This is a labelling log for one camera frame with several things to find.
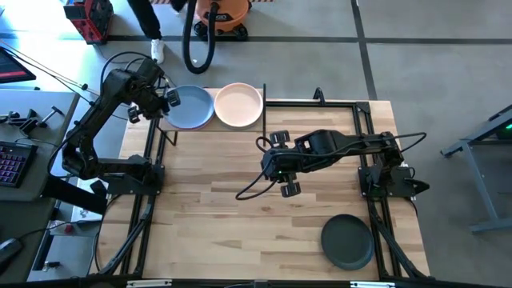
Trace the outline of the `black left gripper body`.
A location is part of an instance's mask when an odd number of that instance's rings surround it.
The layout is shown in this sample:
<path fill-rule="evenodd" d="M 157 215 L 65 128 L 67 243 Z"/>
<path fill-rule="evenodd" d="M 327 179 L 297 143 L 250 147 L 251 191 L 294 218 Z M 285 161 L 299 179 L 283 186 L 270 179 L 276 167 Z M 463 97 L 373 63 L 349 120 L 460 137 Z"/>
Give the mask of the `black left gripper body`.
<path fill-rule="evenodd" d="M 147 120 L 161 118 L 169 113 L 169 103 L 166 98 L 155 92 L 151 84 L 144 82 L 139 95 L 139 110 Z"/>

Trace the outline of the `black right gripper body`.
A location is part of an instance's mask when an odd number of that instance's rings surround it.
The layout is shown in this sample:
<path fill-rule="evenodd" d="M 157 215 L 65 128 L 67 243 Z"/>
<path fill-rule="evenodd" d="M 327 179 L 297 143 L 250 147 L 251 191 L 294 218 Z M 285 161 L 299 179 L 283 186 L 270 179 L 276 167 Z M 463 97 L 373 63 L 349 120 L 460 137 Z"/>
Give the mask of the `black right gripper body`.
<path fill-rule="evenodd" d="M 283 182 L 285 176 L 300 171 L 300 155 L 295 149 L 272 148 L 261 160 L 265 180 Z"/>

